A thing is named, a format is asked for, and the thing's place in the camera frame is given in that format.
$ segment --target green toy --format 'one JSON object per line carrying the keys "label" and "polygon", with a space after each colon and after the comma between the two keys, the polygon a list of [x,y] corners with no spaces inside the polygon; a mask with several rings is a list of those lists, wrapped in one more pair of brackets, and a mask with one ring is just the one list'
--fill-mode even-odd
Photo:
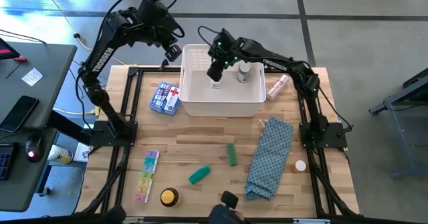
{"label": "green toy", "polygon": [[235,166],[238,164],[238,160],[236,158],[235,154],[235,145],[234,144],[227,144],[227,155],[229,156],[229,165]]}
{"label": "green toy", "polygon": [[199,170],[195,171],[190,177],[189,181],[192,185],[198,183],[200,180],[204,179],[209,173],[211,169],[209,166],[202,166]]}

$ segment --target keyboard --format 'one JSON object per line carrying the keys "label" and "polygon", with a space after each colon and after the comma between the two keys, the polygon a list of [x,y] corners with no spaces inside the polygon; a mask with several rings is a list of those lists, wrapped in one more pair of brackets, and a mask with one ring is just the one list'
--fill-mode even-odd
{"label": "keyboard", "polygon": [[0,181],[9,177],[17,149],[18,143],[0,143]]}

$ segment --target pill organizer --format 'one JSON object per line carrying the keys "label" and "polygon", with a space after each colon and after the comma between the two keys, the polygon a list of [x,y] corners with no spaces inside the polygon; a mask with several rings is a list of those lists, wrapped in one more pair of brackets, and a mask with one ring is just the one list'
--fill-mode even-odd
{"label": "pill organizer", "polygon": [[146,158],[142,166],[140,180],[138,180],[138,187],[134,196],[134,200],[137,203],[147,203],[148,195],[150,194],[150,188],[152,187],[153,174],[156,170],[158,163],[159,151],[148,150]]}

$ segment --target small bottle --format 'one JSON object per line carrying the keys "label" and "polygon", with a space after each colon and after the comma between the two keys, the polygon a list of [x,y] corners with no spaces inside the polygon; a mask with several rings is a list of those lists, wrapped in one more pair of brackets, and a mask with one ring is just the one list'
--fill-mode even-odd
{"label": "small bottle", "polygon": [[306,170],[306,163],[302,160],[298,160],[296,161],[296,163],[294,164],[294,166],[292,166],[292,170],[295,173],[300,173]]}
{"label": "small bottle", "polygon": [[238,80],[241,83],[246,83],[249,77],[251,77],[251,64],[239,63]]}
{"label": "small bottle", "polygon": [[290,79],[290,77],[283,74],[278,80],[276,80],[274,86],[272,86],[272,88],[267,92],[267,98],[273,100],[287,84],[288,79]]}
{"label": "small bottle", "polygon": [[220,81],[218,82],[215,82],[214,80],[210,80],[210,81],[211,81],[211,88],[216,90],[220,89]]}
{"label": "small bottle", "polygon": [[176,207],[180,204],[181,195],[175,188],[168,187],[160,194],[160,201],[164,207]]}

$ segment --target blue fabric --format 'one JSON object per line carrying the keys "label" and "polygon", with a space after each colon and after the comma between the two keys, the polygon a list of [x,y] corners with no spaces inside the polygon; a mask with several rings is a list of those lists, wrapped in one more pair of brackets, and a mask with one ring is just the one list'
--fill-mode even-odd
{"label": "blue fabric", "polygon": [[293,137],[293,126],[276,117],[265,124],[245,185],[245,198],[270,200],[274,197],[286,165]]}

